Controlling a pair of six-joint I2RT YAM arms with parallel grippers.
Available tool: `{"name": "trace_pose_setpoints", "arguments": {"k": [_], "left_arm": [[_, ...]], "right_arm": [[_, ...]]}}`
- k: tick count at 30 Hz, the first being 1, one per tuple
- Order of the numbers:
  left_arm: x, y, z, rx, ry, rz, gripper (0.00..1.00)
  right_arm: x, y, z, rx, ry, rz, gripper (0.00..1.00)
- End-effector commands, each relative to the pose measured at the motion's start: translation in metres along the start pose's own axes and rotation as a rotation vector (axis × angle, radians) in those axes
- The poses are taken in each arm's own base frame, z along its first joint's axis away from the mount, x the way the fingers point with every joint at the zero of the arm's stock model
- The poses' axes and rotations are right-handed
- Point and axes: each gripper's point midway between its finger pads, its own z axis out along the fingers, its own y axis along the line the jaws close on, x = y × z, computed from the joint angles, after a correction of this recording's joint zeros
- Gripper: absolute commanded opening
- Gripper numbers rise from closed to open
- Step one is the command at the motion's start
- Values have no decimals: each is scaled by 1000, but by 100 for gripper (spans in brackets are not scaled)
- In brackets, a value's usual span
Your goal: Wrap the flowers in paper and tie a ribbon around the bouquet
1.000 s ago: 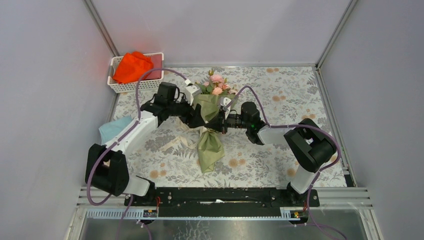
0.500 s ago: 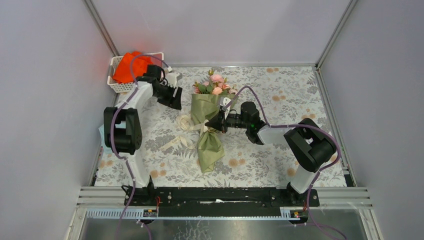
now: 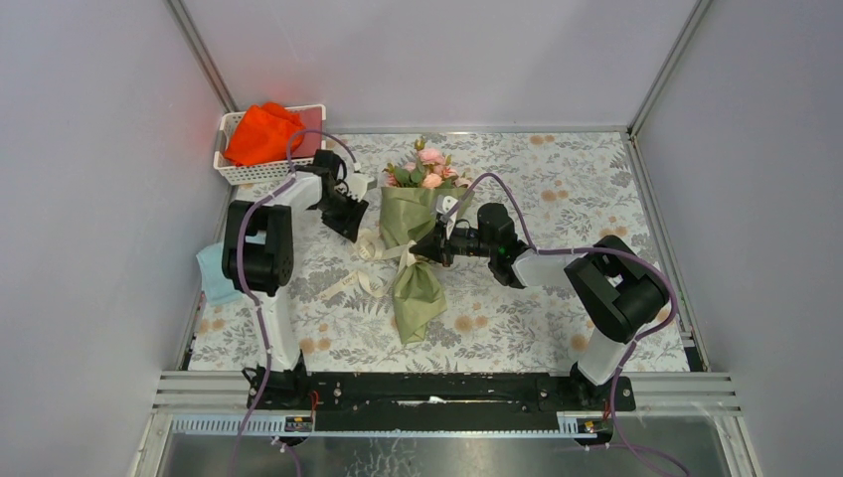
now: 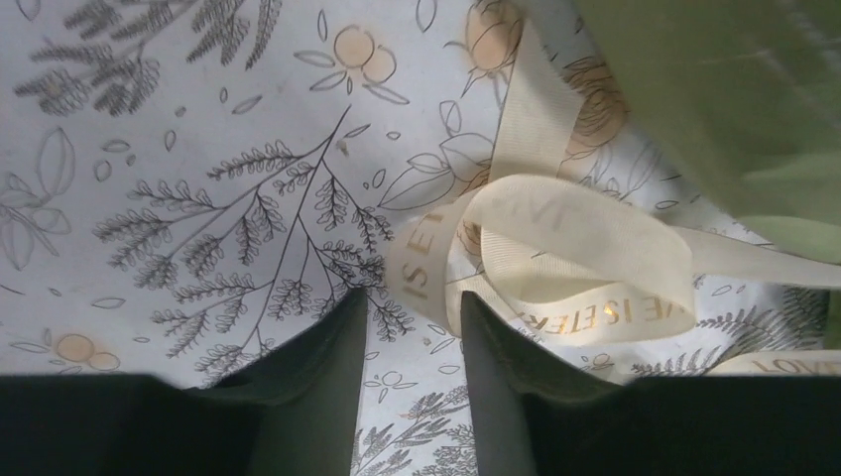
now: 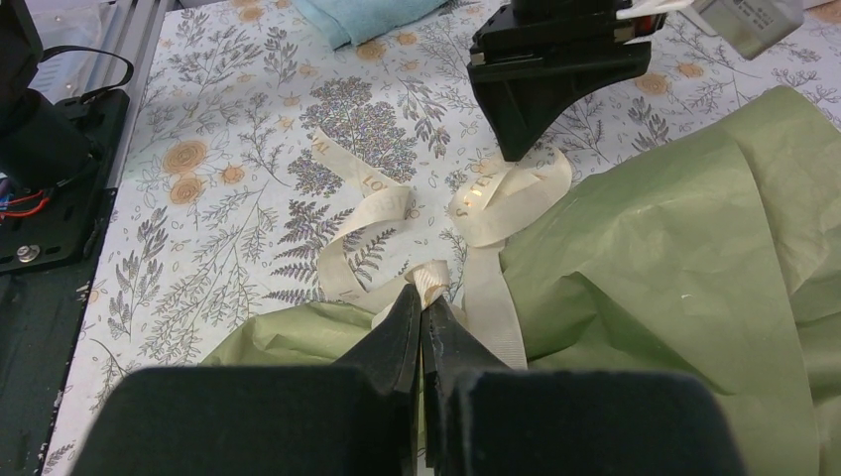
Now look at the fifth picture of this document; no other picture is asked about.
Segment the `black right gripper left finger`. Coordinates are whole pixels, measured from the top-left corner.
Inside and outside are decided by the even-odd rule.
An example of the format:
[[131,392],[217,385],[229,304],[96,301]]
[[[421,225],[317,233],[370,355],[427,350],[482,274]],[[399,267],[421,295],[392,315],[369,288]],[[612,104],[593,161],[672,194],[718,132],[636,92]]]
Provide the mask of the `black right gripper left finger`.
[[76,475],[414,475],[421,299],[320,366],[146,368],[111,393]]

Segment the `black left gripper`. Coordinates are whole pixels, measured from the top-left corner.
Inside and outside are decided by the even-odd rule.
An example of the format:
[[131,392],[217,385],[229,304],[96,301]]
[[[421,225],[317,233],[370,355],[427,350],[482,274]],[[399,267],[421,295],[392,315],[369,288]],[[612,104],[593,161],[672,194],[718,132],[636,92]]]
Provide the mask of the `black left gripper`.
[[507,162],[576,101],[648,70],[667,10],[648,1],[511,1],[473,35],[467,67]]

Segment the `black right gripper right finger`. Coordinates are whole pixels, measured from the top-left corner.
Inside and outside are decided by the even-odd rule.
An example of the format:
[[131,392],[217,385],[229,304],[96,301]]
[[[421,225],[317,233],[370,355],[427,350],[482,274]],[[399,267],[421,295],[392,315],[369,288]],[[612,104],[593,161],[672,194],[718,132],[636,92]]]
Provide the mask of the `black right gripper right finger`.
[[696,379],[508,367],[438,300],[420,316],[426,463],[438,475],[742,475]]

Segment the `cream ribbon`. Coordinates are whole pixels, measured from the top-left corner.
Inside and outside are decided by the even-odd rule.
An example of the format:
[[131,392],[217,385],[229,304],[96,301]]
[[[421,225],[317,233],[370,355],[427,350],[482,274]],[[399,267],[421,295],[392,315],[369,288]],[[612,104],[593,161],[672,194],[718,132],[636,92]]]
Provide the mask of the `cream ribbon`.
[[406,221],[415,204],[412,188],[389,178],[329,138],[321,129],[311,135],[311,157],[355,186],[363,195],[316,263],[323,295],[372,313],[377,327],[396,303],[399,289],[410,284],[428,308],[457,287],[462,298],[455,309],[460,323],[491,354],[513,369],[527,368],[520,321],[503,277],[500,254],[510,238],[535,223],[571,189],[573,169],[564,153],[548,148],[522,165],[495,155],[479,165],[479,174],[452,195],[445,211],[450,240],[459,246],[459,278],[453,281],[444,260],[406,268],[371,291],[357,279],[346,256],[346,238],[374,225]]

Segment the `olive green wrapping paper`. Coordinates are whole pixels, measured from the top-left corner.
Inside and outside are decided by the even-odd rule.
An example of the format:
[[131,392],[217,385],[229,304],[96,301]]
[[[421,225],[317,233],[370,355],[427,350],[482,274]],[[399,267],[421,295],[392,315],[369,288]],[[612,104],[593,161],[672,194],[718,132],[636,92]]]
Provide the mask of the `olive green wrapping paper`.
[[840,471],[840,133],[777,87],[587,178],[502,255],[530,371],[712,395],[742,475]]

